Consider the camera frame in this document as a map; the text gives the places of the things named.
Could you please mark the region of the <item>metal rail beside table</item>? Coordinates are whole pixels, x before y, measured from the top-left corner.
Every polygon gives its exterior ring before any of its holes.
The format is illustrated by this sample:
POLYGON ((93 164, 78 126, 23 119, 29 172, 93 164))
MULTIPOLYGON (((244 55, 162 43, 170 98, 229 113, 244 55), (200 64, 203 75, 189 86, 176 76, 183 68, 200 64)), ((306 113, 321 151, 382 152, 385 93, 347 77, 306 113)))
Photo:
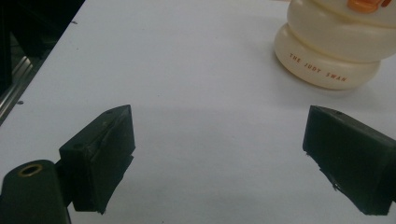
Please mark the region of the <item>metal rail beside table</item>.
POLYGON ((12 83, 0 96, 0 125, 5 121, 25 88, 29 85, 32 70, 33 64, 27 56, 23 56, 13 68, 11 73, 12 83))

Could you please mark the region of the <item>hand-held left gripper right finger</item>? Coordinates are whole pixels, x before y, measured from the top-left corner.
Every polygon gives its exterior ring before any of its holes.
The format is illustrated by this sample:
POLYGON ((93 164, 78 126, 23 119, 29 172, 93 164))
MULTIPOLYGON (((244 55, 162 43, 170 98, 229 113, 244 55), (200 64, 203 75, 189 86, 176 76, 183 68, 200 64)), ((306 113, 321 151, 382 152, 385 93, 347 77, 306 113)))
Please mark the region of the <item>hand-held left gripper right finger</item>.
POLYGON ((385 216, 396 203, 396 140, 340 111, 312 105, 303 150, 363 214, 385 216))

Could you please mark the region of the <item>cream duck-shaped plastic bottle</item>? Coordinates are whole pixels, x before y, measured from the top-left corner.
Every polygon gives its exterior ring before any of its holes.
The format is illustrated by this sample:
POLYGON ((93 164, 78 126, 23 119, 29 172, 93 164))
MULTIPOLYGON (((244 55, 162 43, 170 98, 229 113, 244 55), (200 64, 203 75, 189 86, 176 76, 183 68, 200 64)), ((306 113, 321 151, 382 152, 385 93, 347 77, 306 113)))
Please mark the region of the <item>cream duck-shaped plastic bottle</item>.
POLYGON ((274 47, 282 65, 310 84, 358 88, 396 54, 396 0, 290 0, 274 47))

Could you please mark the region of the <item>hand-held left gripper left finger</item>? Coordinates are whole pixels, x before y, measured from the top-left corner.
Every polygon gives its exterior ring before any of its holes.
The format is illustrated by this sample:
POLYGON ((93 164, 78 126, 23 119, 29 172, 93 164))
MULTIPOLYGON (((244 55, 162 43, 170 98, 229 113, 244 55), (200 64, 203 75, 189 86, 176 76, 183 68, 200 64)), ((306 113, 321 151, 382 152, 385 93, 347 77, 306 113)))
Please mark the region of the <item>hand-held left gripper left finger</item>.
POLYGON ((102 113, 60 148, 61 164, 80 212, 104 213, 133 160, 134 126, 129 105, 102 113))

